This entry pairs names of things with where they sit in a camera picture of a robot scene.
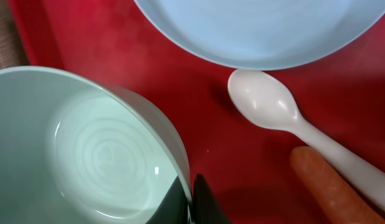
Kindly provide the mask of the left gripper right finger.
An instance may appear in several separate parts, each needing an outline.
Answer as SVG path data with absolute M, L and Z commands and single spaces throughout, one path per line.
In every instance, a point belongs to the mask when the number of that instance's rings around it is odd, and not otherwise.
M 202 174 L 193 184 L 193 218 L 196 224 L 231 224 Z

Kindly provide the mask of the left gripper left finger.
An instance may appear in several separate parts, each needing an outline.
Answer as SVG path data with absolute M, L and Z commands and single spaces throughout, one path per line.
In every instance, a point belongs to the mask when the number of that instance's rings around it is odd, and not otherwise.
M 147 224 L 188 224 L 188 203 L 178 177 Z

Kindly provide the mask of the mint green bowl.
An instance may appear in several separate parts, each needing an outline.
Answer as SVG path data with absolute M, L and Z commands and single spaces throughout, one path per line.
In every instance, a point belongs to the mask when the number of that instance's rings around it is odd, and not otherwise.
M 48 67 L 0 70 L 0 224 L 147 223 L 190 168 L 143 96 Z

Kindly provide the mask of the orange carrot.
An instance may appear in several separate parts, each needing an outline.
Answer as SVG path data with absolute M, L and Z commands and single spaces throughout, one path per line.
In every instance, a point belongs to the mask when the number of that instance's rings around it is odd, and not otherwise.
M 332 223 L 385 224 L 333 167 L 311 147 L 295 147 L 290 165 Z

